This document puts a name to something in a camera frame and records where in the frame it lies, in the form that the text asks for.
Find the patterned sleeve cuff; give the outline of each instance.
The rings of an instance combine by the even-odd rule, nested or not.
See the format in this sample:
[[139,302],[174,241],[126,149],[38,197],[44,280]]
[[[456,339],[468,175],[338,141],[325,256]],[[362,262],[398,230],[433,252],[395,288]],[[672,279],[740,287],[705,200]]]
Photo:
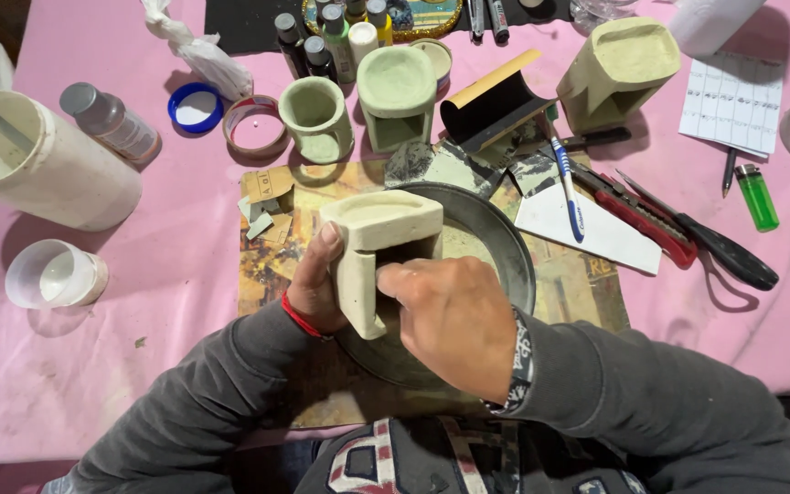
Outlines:
[[517,309],[513,309],[513,318],[517,322],[517,345],[513,349],[513,371],[511,373],[511,387],[508,389],[507,401],[504,405],[484,401],[486,408],[496,415],[509,413],[520,408],[523,399],[532,384],[532,340],[523,316]]

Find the gray sweatshirt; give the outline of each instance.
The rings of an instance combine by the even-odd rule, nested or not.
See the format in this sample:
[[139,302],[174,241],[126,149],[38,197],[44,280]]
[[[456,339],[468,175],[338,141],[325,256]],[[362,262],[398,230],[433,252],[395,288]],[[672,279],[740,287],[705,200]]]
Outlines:
[[[297,492],[790,492],[790,421],[757,379],[637,331],[523,319],[534,377],[518,408],[368,424],[331,442]],[[258,427],[284,368],[321,344],[336,343],[307,335],[279,303],[229,323],[63,481],[75,492],[233,492],[225,456]]]

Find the hand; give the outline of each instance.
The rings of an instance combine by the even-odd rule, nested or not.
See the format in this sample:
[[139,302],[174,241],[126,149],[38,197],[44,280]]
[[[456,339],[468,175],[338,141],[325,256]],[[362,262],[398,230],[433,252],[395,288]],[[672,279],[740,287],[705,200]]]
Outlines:
[[377,270],[402,307],[401,342],[453,387],[505,404],[517,323],[492,266],[478,258],[414,259]]
[[320,334],[331,334],[349,322],[337,307],[328,265],[343,251],[340,227],[333,221],[310,240],[286,290],[291,309]]

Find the red box cutter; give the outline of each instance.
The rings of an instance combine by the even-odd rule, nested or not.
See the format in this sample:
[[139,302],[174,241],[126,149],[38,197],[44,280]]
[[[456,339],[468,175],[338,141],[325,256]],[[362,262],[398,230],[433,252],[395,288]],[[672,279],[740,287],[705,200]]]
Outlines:
[[697,244],[666,213],[620,182],[570,161],[575,180],[593,192],[599,206],[656,242],[676,266],[686,269],[694,263]]

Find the packing tape roll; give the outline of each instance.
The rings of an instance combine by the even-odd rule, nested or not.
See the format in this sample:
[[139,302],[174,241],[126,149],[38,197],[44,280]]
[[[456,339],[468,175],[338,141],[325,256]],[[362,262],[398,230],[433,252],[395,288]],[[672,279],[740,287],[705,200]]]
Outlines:
[[279,102],[276,101],[276,99],[260,94],[244,97],[234,103],[234,105],[227,110],[227,113],[225,113],[225,123],[221,126],[221,129],[224,130],[227,145],[237,153],[252,158],[267,158],[285,151],[285,148],[288,147],[288,143],[291,141],[291,136],[285,131],[284,123],[283,129],[276,140],[260,148],[243,148],[234,142],[234,134],[240,122],[249,115],[254,115],[256,113],[273,113],[279,118],[279,121],[282,121],[279,117]]

